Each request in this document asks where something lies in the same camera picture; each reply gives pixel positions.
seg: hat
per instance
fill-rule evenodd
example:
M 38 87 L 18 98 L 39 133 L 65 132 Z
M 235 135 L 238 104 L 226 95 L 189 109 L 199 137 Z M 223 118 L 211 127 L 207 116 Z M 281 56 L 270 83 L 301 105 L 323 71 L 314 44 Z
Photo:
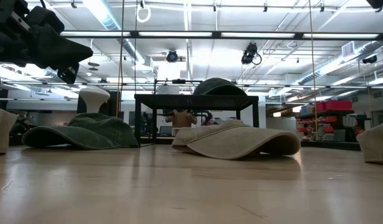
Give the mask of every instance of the hat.
M 9 148 L 9 133 L 16 119 L 15 114 L 0 109 L 0 153 L 6 153 Z
M 236 87 L 232 82 L 223 78 L 210 78 L 200 83 L 194 90 L 193 95 L 241 95 L 247 94 Z
M 365 162 L 383 162 L 383 123 L 357 135 Z
M 72 144 L 84 149 L 138 147 L 130 126 L 122 119 L 101 113 L 77 114 L 68 126 L 39 126 L 22 137 L 30 147 Z
M 293 155 L 299 151 L 300 140 L 288 131 L 253 128 L 241 121 L 227 121 L 220 125 L 182 128 L 172 147 L 216 159 L 238 159 L 260 152 Z

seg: table leg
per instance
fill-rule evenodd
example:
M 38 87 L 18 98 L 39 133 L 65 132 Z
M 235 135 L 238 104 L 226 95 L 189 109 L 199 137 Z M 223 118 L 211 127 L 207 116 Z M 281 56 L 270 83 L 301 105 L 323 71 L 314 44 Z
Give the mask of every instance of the table leg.
M 252 119 L 253 119 L 253 126 L 255 128 L 259 128 L 259 107 L 258 107 L 258 101 L 254 101 L 252 103 Z
M 135 137 L 140 147 L 141 137 L 141 102 L 136 99 L 135 101 Z
M 153 132 L 153 143 L 156 143 L 156 109 L 153 109 L 153 123 L 151 125 L 152 127 L 152 132 Z
M 241 120 L 241 111 L 240 110 L 235 111 L 235 117 L 237 118 L 237 120 Z

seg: wooden floor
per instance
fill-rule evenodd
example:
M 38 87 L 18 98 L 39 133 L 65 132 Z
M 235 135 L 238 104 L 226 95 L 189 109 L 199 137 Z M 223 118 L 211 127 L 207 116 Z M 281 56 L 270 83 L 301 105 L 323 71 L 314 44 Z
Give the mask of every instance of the wooden floor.
M 169 146 L 11 149 L 0 224 L 383 223 L 383 165 L 361 152 L 222 161 Z

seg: green bucket hat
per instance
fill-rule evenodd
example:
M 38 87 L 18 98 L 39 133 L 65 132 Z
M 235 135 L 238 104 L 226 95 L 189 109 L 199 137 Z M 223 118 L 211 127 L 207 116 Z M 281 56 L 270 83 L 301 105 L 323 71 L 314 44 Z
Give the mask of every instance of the green bucket hat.
M 199 84 L 194 90 L 193 95 L 246 96 L 247 94 L 232 82 L 224 80 L 223 78 L 210 78 Z
M 101 113 L 77 114 L 68 126 L 39 126 L 22 137 L 30 147 L 71 144 L 83 149 L 138 147 L 130 126 L 122 119 Z

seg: black table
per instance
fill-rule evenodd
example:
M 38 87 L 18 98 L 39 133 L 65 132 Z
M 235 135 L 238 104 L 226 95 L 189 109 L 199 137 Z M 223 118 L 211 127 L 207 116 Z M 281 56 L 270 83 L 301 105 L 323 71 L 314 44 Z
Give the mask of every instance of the black table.
M 135 100 L 135 136 L 139 145 L 141 136 L 141 104 L 153 110 L 152 127 L 156 126 L 158 109 L 236 111 L 237 119 L 241 119 L 241 111 L 250 105 L 252 105 L 253 126 L 259 127 L 258 96 L 135 94 Z M 155 131 L 153 131 L 153 142 L 156 142 Z

